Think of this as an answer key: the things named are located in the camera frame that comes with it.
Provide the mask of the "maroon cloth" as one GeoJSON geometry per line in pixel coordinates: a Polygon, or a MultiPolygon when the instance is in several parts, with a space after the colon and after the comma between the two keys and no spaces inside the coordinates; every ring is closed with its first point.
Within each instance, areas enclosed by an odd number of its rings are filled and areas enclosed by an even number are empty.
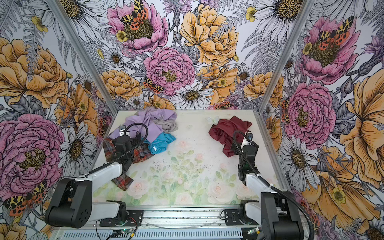
{"type": "Polygon", "coordinates": [[[209,135],[224,146],[223,153],[230,158],[235,155],[234,151],[231,149],[234,132],[240,131],[245,134],[251,126],[251,122],[243,121],[238,117],[233,116],[229,120],[220,119],[216,125],[212,125],[209,130],[209,135]]]}

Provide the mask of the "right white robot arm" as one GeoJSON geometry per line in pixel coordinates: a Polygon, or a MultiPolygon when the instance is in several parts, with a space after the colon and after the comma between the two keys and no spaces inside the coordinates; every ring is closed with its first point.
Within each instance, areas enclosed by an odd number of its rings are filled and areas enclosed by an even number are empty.
{"type": "Polygon", "coordinates": [[[242,146],[233,143],[232,149],[239,156],[239,179],[257,197],[258,201],[242,201],[241,220],[254,221],[261,225],[258,240],[312,240],[314,232],[305,231],[301,206],[288,192],[283,192],[268,183],[255,164],[258,146],[251,142],[242,146]]]}

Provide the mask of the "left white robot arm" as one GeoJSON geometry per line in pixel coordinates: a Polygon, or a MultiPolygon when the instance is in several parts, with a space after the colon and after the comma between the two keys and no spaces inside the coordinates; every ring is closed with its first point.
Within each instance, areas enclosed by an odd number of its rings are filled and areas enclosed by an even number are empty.
{"type": "Polygon", "coordinates": [[[85,176],[61,179],[44,214],[45,222],[54,227],[75,229],[97,220],[125,224],[128,220],[125,203],[114,200],[96,203],[92,194],[107,182],[115,183],[123,191],[128,189],[133,179],[126,172],[141,143],[140,135],[133,139],[128,135],[107,139],[104,146],[112,148],[111,161],[85,176]]]}

